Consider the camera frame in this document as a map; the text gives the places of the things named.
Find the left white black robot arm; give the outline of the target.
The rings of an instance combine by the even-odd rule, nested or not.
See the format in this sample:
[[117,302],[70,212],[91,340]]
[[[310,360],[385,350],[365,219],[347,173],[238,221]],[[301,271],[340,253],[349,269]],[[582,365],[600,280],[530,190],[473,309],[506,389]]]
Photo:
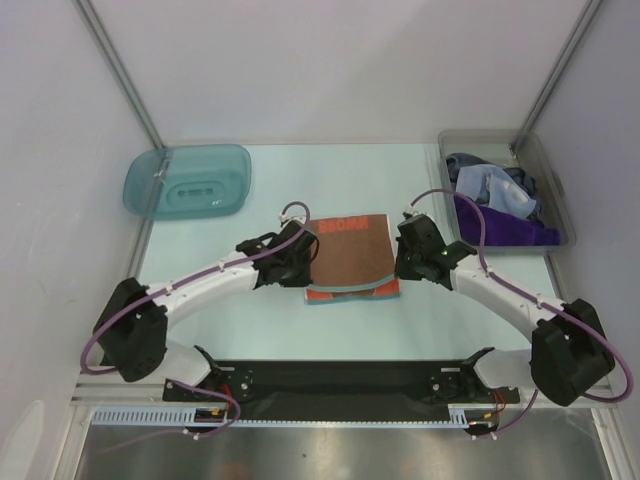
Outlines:
[[170,340],[170,330],[231,295],[271,285],[309,286],[318,249],[316,234],[290,220],[280,232],[246,240],[220,263],[180,280],[120,282],[94,327],[91,343],[110,364],[96,373],[115,372],[127,383],[157,374],[184,384],[199,400],[211,399],[220,388],[217,365],[203,348]]

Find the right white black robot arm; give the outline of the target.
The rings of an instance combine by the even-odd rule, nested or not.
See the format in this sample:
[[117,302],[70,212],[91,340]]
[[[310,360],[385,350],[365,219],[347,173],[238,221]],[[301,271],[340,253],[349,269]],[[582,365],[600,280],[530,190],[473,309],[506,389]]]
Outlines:
[[526,350],[488,347],[470,357],[472,369],[460,377],[461,392],[469,400],[484,401],[499,387],[525,387],[566,407],[613,370],[615,359],[601,342],[602,326],[588,302],[565,303],[497,280],[476,249],[461,241],[445,243],[427,215],[406,217],[397,229],[399,279],[426,280],[468,297],[530,344]]

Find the brown orange towel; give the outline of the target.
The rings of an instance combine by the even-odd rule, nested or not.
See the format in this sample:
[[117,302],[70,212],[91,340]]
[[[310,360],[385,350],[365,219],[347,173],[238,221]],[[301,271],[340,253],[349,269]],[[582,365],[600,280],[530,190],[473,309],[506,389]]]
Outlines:
[[316,219],[319,253],[311,263],[309,305],[383,300],[401,294],[389,217],[369,214]]

